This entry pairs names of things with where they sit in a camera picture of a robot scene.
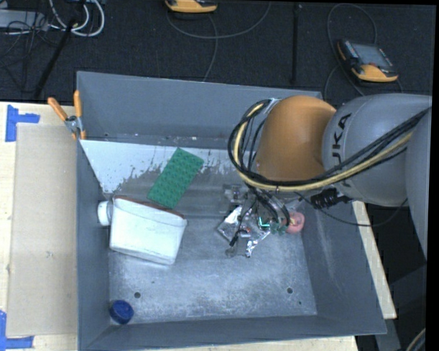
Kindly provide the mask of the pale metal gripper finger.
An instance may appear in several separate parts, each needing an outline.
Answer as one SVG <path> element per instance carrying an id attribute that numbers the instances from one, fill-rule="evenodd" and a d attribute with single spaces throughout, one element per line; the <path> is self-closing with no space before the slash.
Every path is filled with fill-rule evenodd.
<path id="1" fill-rule="evenodd" d="M 227 183 L 223 186 L 223 208 L 235 209 L 246 201 L 248 188 L 241 184 Z"/>
<path id="2" fill-rule="evenodd" d="M 240 227 L 231 238 L 229 247 L 226 249 L 226 257 L 245 256 L 249 238 L 249 230 L 246 227 Z"/>

